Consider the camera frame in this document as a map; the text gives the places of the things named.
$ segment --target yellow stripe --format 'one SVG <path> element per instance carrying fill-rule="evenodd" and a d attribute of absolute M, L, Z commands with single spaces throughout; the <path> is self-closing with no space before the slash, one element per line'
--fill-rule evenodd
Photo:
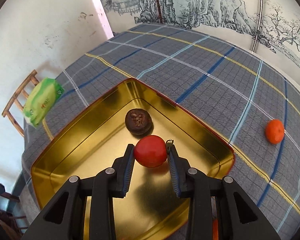
<path fill-rule="evenodd" d="M 155 35 L 155 36 L 158 36 L 158 37 L 165 37 L 165 38 L 169 38 L 169 39 L 172 39 L 172 40 L 176 40 L 176 41 L 180 41 L 180 42 L 184 42 L 184 43 L 187 43 L 187 44 L 192 44 L 190 42 L 187 42 L 187 41 L 183 41 L 183 40 L 180 40 L 180 39 L 177 39 L 177 38 L 173 38 L 173 37 L 167 37 L 167 36 L 164 36 L 164 35 L 160 35 L 160 34 L 156 34 L 156 33 L 142 33 L 142 32 L 133 32 L 133 31 L 128 31 L 128 32 L 132 32 L 132 33 L 139 33 L 139 34 L 151 34 L 151 35 Z M 201 49 L 205 49 L 207 51 L 210 51 L 212 53 L 215 53 L 221 57 L 223 57 L 222 54 L 220 54 L 219 52 L 216 52 L 216 51 L 213 51 L 211 49 L 207 49 L 205 47 L 202 47 L 202 46 L 199 46 L 199 45 L 196 45 L 196 47 L 199 47 Z M 131 75 L 129 75 L 128 73 L 120 70 L 119 68 L 111 65 L 110 63 L 106 62 L 103 58 L 99 57 L 99 56 L 95 56 L 95 55 L 92 55 L 92 54 L 88 54 L 86 53 L 85 55 L 89 56 L 89 57 L 94 57 L 94 58 L 97 58 L 99 59 L 100 61 L 102 61 L 105 65 L 107 65 L 108 67 L 110 68 L 113 68 L 114 70 L 118 71 L 119 73 L 127 76 L 127 77 L 132 77 Z M 252 71 L 251 69 L 245 67 L 244 65 L 240 64 L 239 62 L 236 62 L 235 60 L 232 60 L 228 57 L 225 57 L 227 60 L 239 65 L 240 67 L 248 70 L 250 73 L 254 74 L 257 76 L 257 74 Z M 287 100 L 287 98 L 285 97 L 285 95 L 280 91 L 278 90 L 276 87 L 274 87 L 272 84 L 270 84 L 268 81 L 266 81 L 264 78 L 260 77 L 260 79 L 262 79 L 264 82 L 266 82 L 270 87 L 274 88 L 278 93 L 280 93 L 284 99 Z M 296 109 L 296 107 L 289 101 L 287 100 L 292 106 L 293 108 L 299 113 L 300 115 L 300 112 Z M 212 127 L 209 126 L 209 128 L 211 130 L 213 130 L 214 132 L 216 132 L 221 138 L 223 138 L 226 142 L 229 143 L 229 139 L 224 137 L 222 134 L 220 134 L 218 131 L 216 131 L 215 129 L 213 129 Z M 270 180 L 270 176 L 264 172 L 262 169 L 260 169 L 253 161 L 251 161 L 251 159 L 249 157 L 247 157 L 238 147 L 236 147 L 235 145 L 231 144 L 231 146 L 236 150 L 236 153 L 237 155 L 254 171 L 256 172 L 260 177 L 262 177 L 267 183 L 270 183 L 270 185 L 288 202 L 290 203 L 290 205 L 293 206 L 293 208 L 300 214 L 300 207 L 293 202 L 293 199 L 282 189 L 282 187 L 280 185 L 278 185 L 276 182 L 274 181 L 271 181 Z"/>
<path fill-rule="evenodd" d="M 227 143 L 229 143 L 229 139 L 224 137 L 222 134 L 220 134 L 218 131 L 216 131 L 211 126 L 207 125 L 211 130 L 213 130 L 215 133 L 217 133 L 223 140 L 225 140 Z M 291 198 L 280 185 L 278 185 L 276 182 L 270 180 L 270 176 L 264 172 L 262 169 L 260 169 L 251 159 L 246 156 L 242 150 L 240 150 L 237 146 L 234 144 L 230 144 L 236 154 L 254 171 L 256 172 L 260 177 L 262 177 L 267 183 L 270 183 L 270 185 L 290 204 L 293 206 L 293 208 L 299 213 L 300 215 L 300 207 L 293 203 L 293 198 Z"/>
<path fill-rule="evenodd" d="M 52 135 L 52 133 L 51 133 L 51 131 L 50 131 L 48 125 L 47 125 L 47 122 L 46 122 L 45 118 L 42 119 L 42 125 L 43 125 L 43 128 L 46 131 L 50 141 L 52 141 L 53 140 L 53 135 Z"/>
<path fill-rule="evenodd" d="M 183 42 L 183 43 L 186 43 L 186 44 L 192 44 L 192 43 L 190 43 L 190 42 L 188 42 L 188 41 L 184 41 L 184 40 L 181 40 L 181 39 L 177 39 L 177 38 L 174 38 L 174 37 L 169 37 L 169 36 L 165 36 L 165 35 L 161 35 L 161 34 L 157 34 L 157 33 L 143 33 L 143 32 L 134 32 L 134 31 L 127 31 L 127 32 L 130 32 L 130 33 L 137 33 L 137 34 L 154 35 L 154 36 L 158 36 L 158 37 L 164 37 L 164 38 L 167 38 L 167 39 L 171 39 L 171 40 L 174 40 L 174 41 Z M 198 48 L 200 48 L 200 49 L 204 49 L 204 50 L 209 51 L 209 52 L 212 52 L 212 53 L 214 53 L 214 54 L 217 54 L 217 55 L 219 55 L 220 57 L 224 57 L 224 55 L 222 55 L 221 53 L 219 53 L 219 52 L 217 52 L 217 51 L 215 51 L 215 50 L 208 49 L 208 48 L 203 47 L 203 46 L 200 46 L 200 45 L 198 45 L 198 44 L 194 44 L 193 46 L 198 47 Z M 239 62 L 237 62 L 237 61 L 235 61 L 235 60 L 233 60 L 233 59 L 231 59 L 231 58 L 229 58 L 229 57 L 224 57 L 224 58 L 226 58 L 227 60 L 233 62 L 234 64 L 236 64 L 236 65 L 238 65 L 238 66 L 244 68 L 245 70 L 249 71 L 249 72 L 252 73 L 253 75 L 257 76 L 257 73 L 255 73 L 253 70 L 249 69 L 248 67 L 242 65 L 241 63 L 239 63 Z M 289 100 L 285 97 L 285 94 L 283 94 L 279 89 L 277 89 L 275 86 L 273 86 L 271 83 L 269 83 L 269 82 L 268 82 L 267 80 L 265 80 L 264 78 L 262 78 L 262 77 L 260 77 L 260 76 L 259 76 L 259 78 L 260 78 L 262 81 L 264 81 L 266 84 L 268 84 L 270 87 L 272 87 L 275 91 L 277 91 L 280 95 L 282 95 L 283 98 L 284 98 L 285 100 L 287 100 L 288 103 L 289 103 L 289 104 L 296 110 L 296 112 L 300 115 L 300 111 L 295 107 L 294 104 L 292 104 L 291 101 L 289 101 Z"/>
<path fill-rule="evenodd" d="M 118 71 L 119 73 L 121 73 L 122 75 L 125 75 L 126 77 L 129 77 L 129 78 L 133 78 L 133 76 L 129 75 L 128 73 L 124 72 L 123 70 L 111 65 L 110 63 L 106 62 L 103 58 L 99 57 L 99 56 L 95 56 L 95 55 L 92 55 L 92 54 L 88 54 L 86 53 L 85 55 L 87 55 L 88 57 L 94 57 L 94 58 L 97 58 L 99 60 L 101 60 L 105 65 L 107 65 L 108 67 L 110 68 L 113 68 L 114 70 Z"/>
<path fill-rule="evenodd" d="M 281 188 L 280 185 L 278 185 L 276 182 L 271 181 L 270 185 L 277 191 L 280 193 L 280 195 L 286 200 L 288 201 L 288 203 L 290 205 L 292 205 L 295 210 L 300 214 L 300 207 L 298 206 L 297 203 L 294 203 L 294 200 Z"/>

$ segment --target tray rim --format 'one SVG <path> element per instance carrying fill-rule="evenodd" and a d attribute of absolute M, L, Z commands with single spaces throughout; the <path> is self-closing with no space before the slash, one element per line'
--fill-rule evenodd
<path fill-rule="evenodd" d="M 185 109 L 184 107 L 182 107 L 181 105 L 179 105 L 178 103 L 176 103 L 175 101 L 171 100 L 169 97 L 167 97 L 166 95 L 162 94 L 161 92 L 155 90 L 154 88 L 150 87 L 149 85 L 145 84 L 144 82 L 136 79 L 136 78 L 127 78 L 123 81 L 121 81 L 120 83 L 118 83 L 117 85 L 115 85 L 114 87 L 112 87 L 111 89 L 109 89 L 107 92 L 105 92 L 104 94 L 102 94 L 99 98 L 97 98 L 93 103 L 91 103 L 87 108 L 83 109 L 72 121 L 70 121 L 53 139 L 52 141 L 44 148 L 44 150 L 39 154 L 39 156 L 36 158 L 36 160 L 33 162 L 33 164 L 31 165 L 31 178 L 33 176 L 33 167 L 35 166 L 35 164 L 40 161 L 40 159 L 45 155 L 45 153 L 47 152 L 48 149 L 50 149 L 80 118 L 80 116 L 86 112 L 89 108 L 91 108 L 98 100 L 100 100 L 102 97 L 108 96 L 110 95 L 119 85 L 123 84 L 123 83 L 127 83 L 129 81 L 134 81 L 134 82 L 138 82 L 141 83 L 142 85 L 146 86 L 147 88 L 151 89 L 152 91 L 154 91 L 159 97 L 161 97 L 162 99 L 168 101 L 171 105 L 173 106 L 177 106 L 179 107 L 181 110 L 183 110 L 184 112 L 186 112 L 188 115 L 190 115 L 192 118 L 194 118 L 196 121 L 198 121 L 201 125 L 203 125 L 205 128 L 207 128 L 211 133 L 213 133 L 216 137 L 218 137 L 218 139 L 224 144 L 225 147 L 227 147 L 233 155 L 233 162 L 231 165 L 231 168 L 229 169 L 229 171 L 232 169 L 234 163 L 235 163 L 235 159 L 236 156 L 234 154 L 234 149 L 230 146 L 230 144 L 224 139 L 223 136 L 221 136 L 220 134 L 218 134 L 212 127 L 210 127 L 209 125 L 205 124 L 204 121 L 200 120 L 198 117 L 196 117 L 194 114 L 192 114 L 190 111 L 188 111 L 187 109 Z M 34 187 L 34 193 L 35 196 L 37 198 L 37 193 Z"/>

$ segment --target metal screw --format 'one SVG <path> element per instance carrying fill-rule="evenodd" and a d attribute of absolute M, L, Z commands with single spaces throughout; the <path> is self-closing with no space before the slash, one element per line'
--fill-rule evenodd
<path fill-rule="evenodd" d="M 71 176 L 71 177 L 69 178 L 69 181 L 70 181 L 71 183 L 77 182 L 77 181 L 78 181 L 78 177 L 77 177 L 77 176 Z"/>
<path fill-rule="evenodd" d="M 106 174 L 112 174 L 114 173 L 114 168 L 107 168 L 106 169 Z"/>
<path fill-rule="evenodd" d="M 195 168 L 189 168 L 188 173 L 190 174 L 197 174 L 197 170 Z"/>
<path fill-rule="evenodd" d="M 232 177 L 230 177 L 230 176 L 226 176 L 226 177 L 224 177 L 224 181 L 225 181 L 226 183 L 232 183 L 232 182 L 233 182 L 233 179 L 232 179 Z"/>

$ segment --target wooden chair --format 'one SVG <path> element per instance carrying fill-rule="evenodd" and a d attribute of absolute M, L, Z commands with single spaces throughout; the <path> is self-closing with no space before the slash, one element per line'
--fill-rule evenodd
<path fill-rule="evenodd" d="M 37 84 L 39 84 L 39 81 L 37 80 L 37 78 L 35 77 L 35 75 L 37 74 L 36 70 L 33 70 L 28 76 L 27 78 L 21 83 L 21 85 L 17 88 L 17 90 L 14 92 L 14 94 L 12 95 L 12 97 L 10 98 L 9 102 L 7 103 L 6 107 L 4 108 L 3 112 L 2 112 L 2 116 L 8 116 L 9 120 L 12 122 L 13 126 L 18 130 L 18 132 L 24 137 L 24 131 L 21 128 L 21 126 L 18 124 L 18 122 L 16 121 L 16 119 L 12 116 L 12 114 L 10 113 L 10 107 L 12 106 L 13 103 L 16 104 L 16 106 L 19 108 L 20 111 L 23 111 L 23 106 L 21 105 L 20 101 L 18 100 L 18 96 L 22 93 L 26 98 L 29 97 L 29 94 L 24 90 L 24 88 L 26 87 L 27 84 L 29 84 L 29 82 L 32 82 L 35 86 Z"/>

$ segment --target white wall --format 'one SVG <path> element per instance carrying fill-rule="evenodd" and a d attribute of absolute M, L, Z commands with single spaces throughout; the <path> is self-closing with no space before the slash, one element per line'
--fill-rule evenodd
<path fill-rule="evenodd" d="M 21 172 L 24 140 L 1 113 L 33 69 L 39 80 L 55 78 L 113 36 L 100 4 L 100 0 L 7 0 L 0 10 L 0 183 L 7 192 Z M 13 106 L 11 112 L 22 126 L 18 109 Z"/>

